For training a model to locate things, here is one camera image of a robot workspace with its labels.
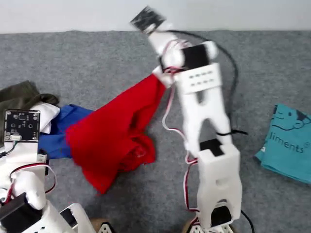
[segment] red cloth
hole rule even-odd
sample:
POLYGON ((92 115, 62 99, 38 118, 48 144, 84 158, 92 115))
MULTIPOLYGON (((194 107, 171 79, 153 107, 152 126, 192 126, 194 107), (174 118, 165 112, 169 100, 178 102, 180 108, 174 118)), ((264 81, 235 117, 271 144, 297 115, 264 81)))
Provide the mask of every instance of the red cloth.
POLYGON ((165 86, 151 74, 66 130, 74 162, 101 193, 118 171, 155 161, 152 140, 143 131, 164 91, 165 86))

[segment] carpet floor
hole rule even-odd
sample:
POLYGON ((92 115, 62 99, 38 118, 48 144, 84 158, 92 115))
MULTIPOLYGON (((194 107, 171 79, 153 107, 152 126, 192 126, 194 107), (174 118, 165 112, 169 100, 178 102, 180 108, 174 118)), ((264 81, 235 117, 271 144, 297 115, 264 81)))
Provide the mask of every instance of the carpet floor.
MULTIPOLYGON (((234 136, 241 151, 243 210, 253 220, 257 233, 309 232, 310 186, 263 169, 254 154, 263 145, 276 103, 311 114, 311 32, 200 33, 227 48, 240 70, 233 128, 249 133, 234 136)), ((228 101, 232 65, 223 54, 218 60, 228 101)), ((156 56, 139 32, 0 35, 0 88, 32 80, 41 93, 59 96, 60 106, 73 103, 95 110, 156 66, 156 56)), ((155 163, 120 174, 109 191, 99 196, 70 159, 54 160, 51 165, 59 182, 48 197, 52 203, 62 210, 79 202, 90 217, 110 219, 119 233, 179 233, 193 216, 185 211, 183 199, 183 142, 161 125, 167 97, 168 93, 147 130, 155 142, 155 163)), ((168 125, 182 125, 177 98, 168 125)), ((211 137, 213 130, 206 123, 201 138, 211 137)), ((194 206, 198 186, 195 169, 189 186, 194 206)), ((243 217, 234 226, 241 233, 250 232, 243 217)))

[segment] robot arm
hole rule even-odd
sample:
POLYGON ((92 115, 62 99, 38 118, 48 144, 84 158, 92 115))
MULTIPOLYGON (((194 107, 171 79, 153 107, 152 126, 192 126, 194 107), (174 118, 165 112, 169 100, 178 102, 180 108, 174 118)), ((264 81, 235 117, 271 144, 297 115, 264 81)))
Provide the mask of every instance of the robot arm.
POLYGON ((197 216, 203 231, 219 230, 240 217, 242 184, 239 176, 240 152, 232 144, 231 127, 225 113, 220 66, 211 60, 217 56, 215 43, 183 47, 165 19, 146 7, 132 21, 148 35, 159 56, 154 73, 166 85, 176 85, 184 117, 185 149, 197 159, 199 189, 197 216), (178 69, 171 79, 168 67, 178 69), (198 102, 197 94, 203 92, 198 102), (217 138, 199 141, 202 124, 209 119, 217 138))

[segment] blue fabric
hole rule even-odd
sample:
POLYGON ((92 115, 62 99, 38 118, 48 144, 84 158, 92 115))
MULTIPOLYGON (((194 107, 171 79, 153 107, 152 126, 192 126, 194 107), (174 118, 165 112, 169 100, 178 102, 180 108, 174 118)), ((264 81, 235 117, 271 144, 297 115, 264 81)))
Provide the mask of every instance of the blue fabric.
POLYGON ((267 169, 311 183, 310 143, 311 116, 278 104, 265 143, 256 157, 267 169))
POLYGON ((49 159, 71 158, 70 147, 65 138, 66 129, 92 113, 92 110, 77 105, 65 105, 60 113, 51 123, 51 133, 41 133, 39 138, 39 149, 43 149, 49 159))

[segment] teal t-shirt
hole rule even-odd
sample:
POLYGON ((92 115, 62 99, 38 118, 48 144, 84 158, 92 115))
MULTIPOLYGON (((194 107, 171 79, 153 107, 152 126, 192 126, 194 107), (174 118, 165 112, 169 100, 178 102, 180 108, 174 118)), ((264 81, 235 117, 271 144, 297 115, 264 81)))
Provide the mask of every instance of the teal t-shirt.
POLYGON ((256 157, 267 169, 311 183, 310 143, 311 116, 278 104, 265 143, 256 157))

